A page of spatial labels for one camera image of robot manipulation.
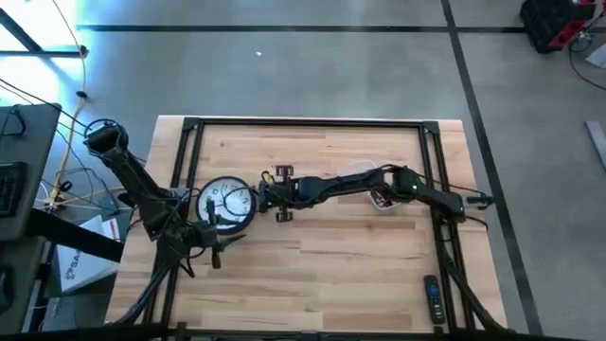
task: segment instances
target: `metal bracket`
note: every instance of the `metal bracket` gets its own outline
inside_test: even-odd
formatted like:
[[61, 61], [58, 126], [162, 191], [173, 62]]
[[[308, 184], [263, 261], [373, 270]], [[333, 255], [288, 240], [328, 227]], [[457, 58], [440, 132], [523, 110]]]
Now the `metal bracket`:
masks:
[[439, 123], [437, 121], [423, 121], [423, 128], [433, 135], [439, 135]]
[[[277, 165], [276, 176], [282, 177], [282, 183], [287, 184], [294, 174], [294, 167], [291, 165]], [[293, 213], [285, 206], [281, 206], [279, 212], [276, 212], [276, 221], [278, 223], [287, 223], [293, 219]]]
[[186, 336], [186, 322], [177, 322], [177, 328], [174, 334], [174, 341], [187, 341], [189, 337]]

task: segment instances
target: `clock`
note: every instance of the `clock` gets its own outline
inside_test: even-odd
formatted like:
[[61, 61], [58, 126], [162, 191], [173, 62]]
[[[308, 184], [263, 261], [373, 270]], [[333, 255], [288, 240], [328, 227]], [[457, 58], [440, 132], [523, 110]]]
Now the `clock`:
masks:
[[257, 198], [250, 187], [235, 176], [221, 176], [208, 182], [198, 194], [196, 214], [200, 220], [208, 220], [206, 201], [215, 202], [215, 214], [240, 222], [239, 224], [218, 224], [220, 235], [232, 235], [242, 231], [253, 220], [257, 210]]

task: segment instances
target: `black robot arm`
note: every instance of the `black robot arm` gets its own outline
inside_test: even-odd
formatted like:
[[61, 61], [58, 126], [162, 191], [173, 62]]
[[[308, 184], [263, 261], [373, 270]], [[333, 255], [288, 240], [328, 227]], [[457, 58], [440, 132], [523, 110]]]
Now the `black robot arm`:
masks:
[[[388, 174], [392, 174], [391, 185], [385, 181], [385, 176]], [[460, 195], [441, 192], [425, 185], [420, 175], [407, 167], [388, 165], [330, 179], [317, 176], [291, 179], [288, 175], [278, 183], [273, 179], [265, 176], [259, 183], [259, 212], [261, 213], [272, 207], [310, 208], [334, 196], [373, 190], [383, 198], [394, 202], [408, 203], [419, 200], [436, 207], [445, 219], [457, 223], [465, 222], [465, 208]]]
[[129, 137], [119, 124], [106, 122], [87, 135], [84, 144], [90, 154], [101, 159], [126, 189], [150, 239], [154, 241], [178, 215], [171, 212], [181, 203], [176, 194], [160, 188], [128, 150]]

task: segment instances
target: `gray desk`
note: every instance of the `gray desk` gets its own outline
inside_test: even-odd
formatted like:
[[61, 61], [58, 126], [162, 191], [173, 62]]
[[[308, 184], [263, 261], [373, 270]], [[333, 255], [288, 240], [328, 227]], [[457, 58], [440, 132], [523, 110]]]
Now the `gray desk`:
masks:
[[[0, 265], [13, 270], [15, 288], [12, 305], [0, 314], [0, 333], [21, 331], [38, 275], [45, 239], [24, 238], [24, 235], [60, 114], [45, 104], [24, 105], [19, 110], [27, 123], [26, 133], [23, 136], [0, 136], [0, 163], [27, 162], [27, 179], [16, 215], [0, 218]], [[4, 122], [8, 112], [9, 107], [0, 108], [0, 122]], [[7, 131], [14, 131], [17, 126], [17, 119], [11, 117]]]
[[[0, 122], [4, 122], [9, 109], [0, 108]], [[19, 111], [26, 121], [27, 131], [23, 136], [0, 136], [0, 163], [26, 162], [27, 177], [15, 216], [0, 219], [0, 241], [16, 240], [25, 234], [26, 222], [38, 193], [60, 114], [46, 104], [22, 105]], [[17, 119], [11, 117], [7, 131], [15, 131], [17, 127]]]
[[[10, 107], [0, 108], [0, 124], [4, 122], [9, 110]], [[22, 136], [0, 136], [0, 163], [27, 163], [24, 189], [17, 211], [13, 217], [0, 218], [0, 265], [12, 269], [15, 288], [12, 305], [0, 314], [0, 334], [21, 331], [34, 282], [39, 278], [41, 287], [45, 287], [48, 267], [52, 261], [51, 257], [54, 256], [55, 249], [52, 245], [56, 243], [73, 247], [113, 261], [120, 261], [123, 248], [121, 242], [33, 209], [60, 111], [50, 105], [41, 104], [20, 105], [19, 112], [26, 122], [26, 133]], [[10, 117], [6, 131], [16, 132], [19, 128], [19, 120]], [[42, 269], [44, 271], [39, 271], [45, 241], [51, 242], [50, 257], [45, 260]], [[42, 291], [35, 297], [36, 306], [46, 304]], [[37, 309], [32, 314], [31, 324], [34, 328], [36, 323], [44, 318], [44, 311]]]

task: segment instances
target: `remote control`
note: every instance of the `remote control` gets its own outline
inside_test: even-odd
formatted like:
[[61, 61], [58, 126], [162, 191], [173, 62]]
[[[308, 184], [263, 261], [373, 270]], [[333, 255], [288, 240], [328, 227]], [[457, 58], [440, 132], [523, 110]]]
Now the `remote control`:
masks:
[[427, 304], [429, 305], [429, 315], [432, 322], [436, 325], [446, 322], [444, 316], [444, 307], [442, 305], [442, 296], [439, 292], [439, 283], [437, 277], [428, 275], [423, 278], [425, 283], [425, 295], [427, 295]]

